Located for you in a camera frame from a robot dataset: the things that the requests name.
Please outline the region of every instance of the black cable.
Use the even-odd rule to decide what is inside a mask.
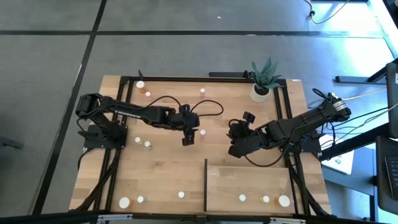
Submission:
[[[152,101],[151,103],[149,103],[148,105],[146,105],[145,107],[136,109],[136,111],[137,111],[137,110],[144,110],[144,109],[147,109],[148,107],[152,106],[154,103],[156,103],[157,101],[159,101],[159,100],[161,100],[161,99],[163,99],[163,98],[171,98],[171,99],[173,99],[173,100],[178,104],[178,106],[181,106],[181,103],[178,101],[178,99],[176,99],[176,98],[174,98],[174,97],[172,97],[172,96],[161,96],[161,97],[159,97],[158,99],[156,99],[156,100]]]
[[[369,112],[369,113],[366,113],[366,114],[362,114],[361,116],[357,116],[357,117],[355,117],[355,118],[353,118],[353,119],[349,119],[348,121],[345,121],[345,122],[343,122],[343,123],[337,124],[337,125],[335,125],[335,127],[340,126],[340,125],[345,124],[345,123],[348,123],[348,122],[353,121],[353,120],[355,120],[355,119],[362,118],[363,116],[367,116],[367,115],[369,115],[369,114],[373,114],[373,113],[379,112],[379,111],[381,111],[381,110],[385,110],[385,109],[388,109],[388,107],[381,108],[381,109],[378,109],[378,110],[375,110],[375,111],[372,111],[372,112]]]
[[[291,132],[291,134],[290,134],[290,138],[289,138],[289,140],[287,141],[287,144],[286,144],[286,146],[285,146],[285,148],[284,148],[284,150],[282,151],[282,154],[279,156],[279,158],[277,159],[277,160],[275,160],[274,162],[271,162],[270,164],[267,164],[267,165],[259,165],[259,164],[256,164],[255,162],[253,162],[253,161],[251,161],[247,156],[244,156],[251,164],[253,164],[253,165],[255,165],[255,166],[258,166],[258,167],[270,167],[270,166],[273,166],[273,165],[275,165],[277,162],[279,162],[282,158],[283,158],[283,156],[286,154],[286,152],[289,150],[289,146],[290,146],[290,141],[292,140],[292,138],[293,138],[293,133],[294,133],[294,131],[297,129],[297,127],[299,126],[299,124],[302,122],[303,120],[301,119],[300,121],[298,121],[295,125],[294,125],[294,127],[293,127],[293,129],[292,129],[292,132]]]
[[[312,91],[313,91],[316,95],[318,95],[318,96],[322,97],[323,99],[325,99],[326,102],[328,101],[328,97],[327,97],[324,93],[322,93],[322,91],[320,91],[319,89],[313,88]]]
[[[363,133],[335,133],[335,134],[363,134]]]
[[[333,149],[334,146],[336,145],[336,131],[335,131],[335,126],[331,122],[329,123],[331,125],[331,130],[333,131],[333,142],[331,144],[331,149]]]
[[[341,129],[345,129],[345,128],[356,128],[355,126],[345,126],[345,127],[342,127],[342,128],[335,128],[335,131],[337,131],[337,130],[341,130]]]
[[[85,156],[85,154],[91,152],[92,150],[93,150],[93,148],[92,148],[92,149],[87,149],[87,150],[79,157],[79,160],[78,160],[78,162],[77,162],[77,170],[78,170],[78,171],[79,171],[79,169],[80,169],[80,162],[81,162],[81,159]]]
[[[322,134],[323,134],[323,126],[324,126],[324,124],[322,125],[322,129],[321,129],[321,134],[320,134],[320,135],[322,135]]]
[[[328,143],[328,142],[331,142],[331,141],[332,141],[332,140],[325,141],[324,143],[322,143],[321,147],[322,147],[324,144],[326,144],[326,143]]]
[[[223,105],[221,105],[221,103],[219,103],[219,102],[217,102],[217,101],[214,101],[214,100],[202,100],[201,102],[199,102],[199,103],[197,103],[195,106],[193,106],[193,108],[191,109],[191,112],[192,112],[193,109],[195,109],[198,105],[200,105],[201,103],[204,103],[204,102],[212,102],[212,103],[217,104],[218,106],[221,107],[221,112],[219,112],[219,113],[217,113],[217,114],[200,114],[200,115],[198,115],[198,117],[200,117],[200,116],[218,116],[218,115],[220,115],[220,114],[222,114],[222,113],[224,112]]]
[[[238,119],[231,119],[230,121],[228,121],[228,127],[231,127],[231,122],[232,121],[237,121],[238,123],[241,122],[241,120],[238,120]]]
[[[79,119],[76,120],[77,126],[79,126],[79,128],[81,129],[81,131],[83,131],[83,133],[87,133],[87,131],[85,131],[85,130],[82,128],[82,126],[80,125],[80,123],[79,123],[80,120],[82,120],[82,119],[79,118]]]

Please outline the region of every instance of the black metal frame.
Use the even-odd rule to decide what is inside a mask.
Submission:
[[[368,32],[365,35],[353,36],[350,32],[323,32],[323,31],[261,31],[261,30],[99,30],[100,22],[106,7],[107,0],[101,0],[94,26],[91,30],[0,30],[0,35],[87,35],[89,40],[81,60],[81,68],[72,88],[68,105],[63,114],[56,138],[51,148],[50,160],[45,166],[44,177],[39,184],[39,192],[32,206],[32,214],[41,214],[47,193],[50,188],[55,167],[62,150],[66,132],[73,114],[74,105],[85,75],[85,70],[90,58],[91,50],[98,35],[280,35],[280,36],[309,36],[309,37],[362,37],[362,38],[383,38],[381,32]],[[110,150],[106,150],[106,157],[109,158]]]
[[[391,63],[398,63],[398,58]],[[355,83],[355,84],[386,84],[386,67],[383,67],[370,77],[351,77],[351,76],[336,76],[337,83]]]
[[[140,80],[139,77],[121,77],[121,82],[119,85],[119,90],[122,89],[121,91],[118,91],[118,96],[121,96],[123,94],[123,88],[126,84],[126,80],[129,81],[129,87],[127,91],[127,97],[126,101],[129,102],[131,99],[131,93],[132,93],[132,86],[134,81]],[[145,81],[168,81],[168,82],[232,82],[232,83],[254,83],[252,80],[249,80],[247,78],[175,78],[175,77],[145,77]],[[292,115],[291,108],[289,105],[289,99],[288,99],[288,91],[287,91],[287,85],[285,80],[279,80],[278,81],[280,84],[282,84],[284,87],[283,92],[284,92],[284,101],[286,104],[286,110],[288,116]],[[278,90],[275,89],[275,106],[277,110],[278,117],[282,117],[282,110],[280,107],[280,99],[279,99],[279,93],[277,93]],[[123,116],[122,118],[122,123],[121,125],[126,124],[126,116]],[[116,154],[115,156],[120,156],[121,149],[116,149]],[[299,154],[295,154],[295,159],[296,162],[299,161],[300,156]],[[103,159],[103,166],[106,164],[106,156],[104,156]],[[206,192],[206,173],[207,173],[207,160],[205,160],[205,192]],[[298,174],[300,175],[300,178],[303,179],[303,172],[302,168],[297,169]],[[156,219],[156,220],[189,220],[189,221],[194,221],[194,222],[200,222],[200,223],[205,223],[205,222],[210,222],[210,221],[241,221],[241,222],[264,222],[264,223],[270,223],[270,222],[276,222],[278,219],[295,219],[295,220],[305,220],[306,223],[322,223],[322,224],[334,224],[336,222],[339,223],[367,223],[363,221],[356,221],[356,220],[346,220],[346,219],[341,219],[341,218],[335,218],[335,217],[318,217],[318,216],[311,216],[309,213],[309,208],[307,210],[308,213],[302,215],[298,214],[297,210],[297,201],[296,199],[294,200],[295,203],[295,209],[296,209],[296,214],[293,214],[289,217],[278,217],[278,216],[243,216],[243,215],[168,215],[168,214],[149,214],[149,213],[114,213],[110,212],[110,207],[111,207],[111,199],[113,197],[113,190],[114,190],[114,185],[115,185],[115,180],[116,180],[116,175],[117,173],[113,173],[113,176],[110,180],[109,183],[109,189],[107,193],[107,204],[105,205],[106,209],[105,210],[94,210],[94,211],[70,211],[67,213],[54,213],[54,214],[45,214],[45,215],[29,215],[29,216],[24,216],[24,217],[9,217],[9,218],[0,218],[0,223],[83,223],[83,222],[96,222],[98,220],[104,220],[106,223],[109,222],[107,218],[115,217],[113,218],[123,218],[123,219]],[[292,187],[292,193],[295,195],[294,187]],[[303,198],[303,206],[304,210],[306,211],[306,208],[308,206],[308,202],[306,202],[305,198],[307,198],[306,195],[302,196]]]

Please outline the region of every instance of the bottle cap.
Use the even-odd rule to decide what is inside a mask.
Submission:
[[[137,88],[143,88],[145,86],[145,83],[143,81],[138,81],[136,84]]]
[[[184,198],[184,196],[185,196],[185,193],[184,193],[184,192],[179,192],[179,193],[178,193],[178,197],[179,197],[179,198]]]
[[[286,195],[281,195],[279,197],[279,205],[282,207],[288,207],[290,205],[290,199]]]
[[[138,203],[142,203],[142,202],[144,202],[144,200],[145,200],[145,198],[143,196],[140,196],[137,198]]]
[[[269,202],[269,197],[268,196],[263,196],[262,197],[262,202],[264,202],[264,203],[268,203]]]
[[[129,205],[130,205],[130,199],[128,199],[127,197],[123,197],[120,199],[119,206],[121,208],[127,208]]]
[[[246,200],[246,196],[244,194],[239,195],[239,200],[244,202]]]

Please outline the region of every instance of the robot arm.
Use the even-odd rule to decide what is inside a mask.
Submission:
[[[172,131],[182,131],[184,138],[182,144],[188,146],[194,143],[195,127],[199,126],[199,117],[196,113],[190,112],[189,105],[182,105],[178,113],[174,108],[166,106],[138,106],[122,101],[114,100],[108,96],[101,96],[98,93],[80,96],[76,109],[79,119],[90,119],[100,129],[104,138],[117,141],[125,138],[123,129],[115,121],[110,121],[104,113],[115,113],[131,118],[140,119],[155,128],[163,128]],[[96,133],[79,131],[83,137],[97,138]]]
[[[228,154],[242,157],[260,148],[272,149],[283,144],[297,144],[303,135],[316,130],[327,122],[342,122],[349,119],[351,110],[341,98],[331,94],[318,107],[292,119],[279,119],[270,121],[254,130],[249,129],[249,124],[256,118],[253,114],[245,112],[244,121],[231,120],[229,133],[232,146]]]

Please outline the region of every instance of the wooden tabletop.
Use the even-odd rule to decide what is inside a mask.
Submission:
[[[104,76],[99,93],[102,95],[116,98],[120,76]],[[217,215],[270,215],[270,213],[288,214],[294,210],[286,210],[278,205],[272,209],[263,208],[259,210],[257,205],[252,210],[237,206],[230,209],[219,209],[220,205],[210,206],[207,212],[204,208],[204,176],[205,159],[208,160],[209,167],[228,166],[228,167],[251,167],[253,173],[266,172],[267,178],[281,177],[284,171],[273,172],[273,169],[285,169],[284,161],[279,161],[272,168],[253,167],[244,158],[238,159],[228,154],[230,139],[226,136],[228,132],[228,121],[230,119],[242,119],[245,111],[251,112],[256,116],[254,129],[268,121],[277,120],[277,113],[274,102],[274,94],[263,103],[255,103],[250,99],[249,92],[252,88],[250,83],[217,83],[217,82],[146,82],[148,90],[152,92],[153,99],[163,95],[171,95],[178,99],[181,104],[195,105],[203,99],[215,100],[224,106],[224,113],[219,116],[200,117],[199,129],[206,131],[205,137],[195,136],[195,144],[192,146],[182,146],[182,132],[168,131],[153,128],[144,124],[142,121],[129,118],[127,125],[129,132],[127,135],[126,147],[122,150],[119,163],[118,175],[116,179],[112,212],[139,212],[139,213],[171,213],[171,214],[217,214]],[[303,93],[300,80],[287,80],[289,98],[293,116],[304,113],[307,104]],[[204,98],[200,98],[199,89],[205,88]],[[122,99],[126,98],[127,90],[124,91]],[[136,87],[133,88],[131,103],[137,105],[147,105],[150,101],[145,95],[139,93]],[[155,105],[169,106],[177,109],[177,104],[172,99],[164,98]],[[212,103],[204,103],[194,112],[198,114],[217,113],[219,106]],[[284,118],[285,106],[282,103]],[[135,137],[141,137],[144,141],[150,141],[153,149],[145,148],[134,142]],[[104,149],[97,149],[88,153],[82,160],[80,170],[77,175],[75,189],[73,191],[70,208],[76,208],[89,195],[95,187],[100,175],[103,161]],[[248,157],[258,164],[268,164],[280,156],[277,149],[259,150]],[[323,180],[321,165],[317,158],[312,154],[301,153],[305,183],[307,188],[314,196],[315,200],[322,208],[330,211],[330,204],[326,192],[325,181]],[[255,180],[247,181],[247,188],[240,188],[242,194],[252,194],[251,188],[257,185]],[[100,208],[104,207],[108,186],[103,191]],[[280,193],[284,193],[285,185],[281,185]],[[299,212],[302,212],[302,203],[298,187],[295,186]],[[179,198],[178,193],[185,193],[184,198]],[[258,197],[267,194],[258,192]],[[144,203],[137,203],[138,196],[144,196],[147,200]],[[214,202],[213,198],[219,195],[208,195],[209,202]],[[119,207],[119,200],[128,197],[132,200],[132,205],[127,209]],[[218,204],[227,204],[227,201],[237,200],[236,194],[230,194],[225,198],[218,197]]]

